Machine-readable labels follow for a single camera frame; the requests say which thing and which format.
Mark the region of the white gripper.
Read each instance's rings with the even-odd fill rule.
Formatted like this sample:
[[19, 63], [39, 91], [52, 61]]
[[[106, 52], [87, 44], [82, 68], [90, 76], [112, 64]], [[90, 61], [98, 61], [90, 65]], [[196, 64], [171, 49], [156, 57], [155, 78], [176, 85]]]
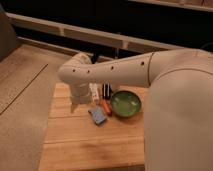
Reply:
[[70, 85], [70, 113], [74, 113], [77, 104], [86, 104], [91, 101], [91, 91], [88, 84]]

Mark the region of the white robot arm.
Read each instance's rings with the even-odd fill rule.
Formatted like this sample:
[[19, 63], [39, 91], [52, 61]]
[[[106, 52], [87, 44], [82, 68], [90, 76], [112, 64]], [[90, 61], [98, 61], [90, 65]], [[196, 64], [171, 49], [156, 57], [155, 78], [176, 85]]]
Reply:
[[96, 64], [80, 53], [58, 74], [77, 97], [88, 83], [148, 89], [145, 171], [213, 171], [213, 53], [176, 49]]

